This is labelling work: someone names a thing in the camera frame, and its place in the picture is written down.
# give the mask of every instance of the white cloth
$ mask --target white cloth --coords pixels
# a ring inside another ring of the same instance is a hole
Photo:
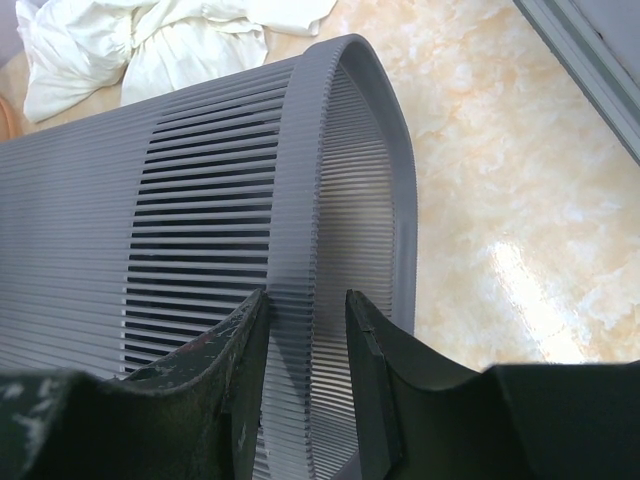
[[[263,26],[317,35],[336,0],[17,0],[29,62],[24,114],[39,122],[122,83],[121,104],[264,63]]]

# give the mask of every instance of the gray plastic grille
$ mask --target gray plastic grille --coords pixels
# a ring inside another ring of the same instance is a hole
[[[416,189],[358,36],[0,145],[0,367],[125,376],[272,301],[254,477],[357,477],[348,288],[413,328]]]

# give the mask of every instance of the orange object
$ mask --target orange object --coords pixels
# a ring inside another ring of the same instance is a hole
[[[18,117],[4,98],[0,97],[0,142],[22,134]]]

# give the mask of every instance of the marble floor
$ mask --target marble floor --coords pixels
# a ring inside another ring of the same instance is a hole
[[[314,39],[358,32],[411,132],[416,336],[472,368],[640,357],[640,168],[511,0],[338,0]],[[20,109],[24,54],[0,70]],[[25,132],[115,108],[119,87]]]

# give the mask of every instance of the marble surface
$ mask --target marble surface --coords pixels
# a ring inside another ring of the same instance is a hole
[[[416,336],[472,368],[640,358],[640,168],[510,0],[338,0],[320,36],[367,37],[411,132]],[[0,70],[20,108],[24,55]],[[25,132],[118,105],[119,87]]]

